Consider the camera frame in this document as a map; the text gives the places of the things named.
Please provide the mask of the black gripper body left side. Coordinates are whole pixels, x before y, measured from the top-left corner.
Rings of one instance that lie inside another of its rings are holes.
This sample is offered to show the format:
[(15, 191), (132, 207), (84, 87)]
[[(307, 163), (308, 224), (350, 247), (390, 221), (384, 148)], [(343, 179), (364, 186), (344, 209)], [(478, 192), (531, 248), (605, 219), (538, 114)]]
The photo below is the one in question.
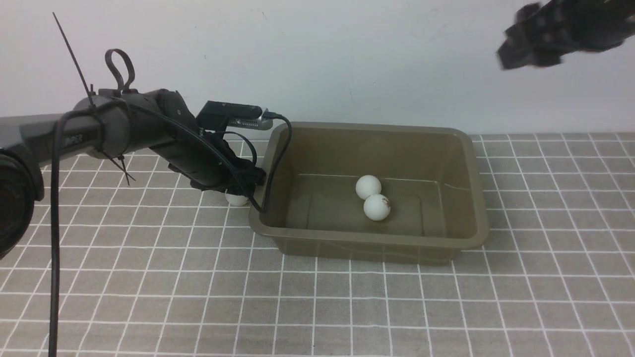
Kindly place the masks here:
[(166, 131), (171, 138), (171, 141), (166, 143), (168, 168), (187, 177), (192, 188), (231, 195), (248, 195), (254, 193), (257, 186), (264, 185), (266, 172), (254, 162), (236, 156), (221, 135), (205, 133), (201, 138), (211, 144), (234, 167), (247, 188), (246, 191), (242, 189), (239, 180), (227, 165), (208, 147), (182, 130), (166, 127)]

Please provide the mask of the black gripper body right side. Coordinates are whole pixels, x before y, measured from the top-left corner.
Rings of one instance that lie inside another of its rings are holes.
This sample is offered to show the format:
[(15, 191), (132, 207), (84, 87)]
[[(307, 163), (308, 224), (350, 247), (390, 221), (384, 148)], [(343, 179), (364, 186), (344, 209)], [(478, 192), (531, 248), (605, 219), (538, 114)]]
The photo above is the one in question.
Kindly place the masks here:
[(633, 0), (549, 0), (515, 12), (497, 50), (503, 70), (553, 67), (576, 52), (598, 54), (634, 36)]

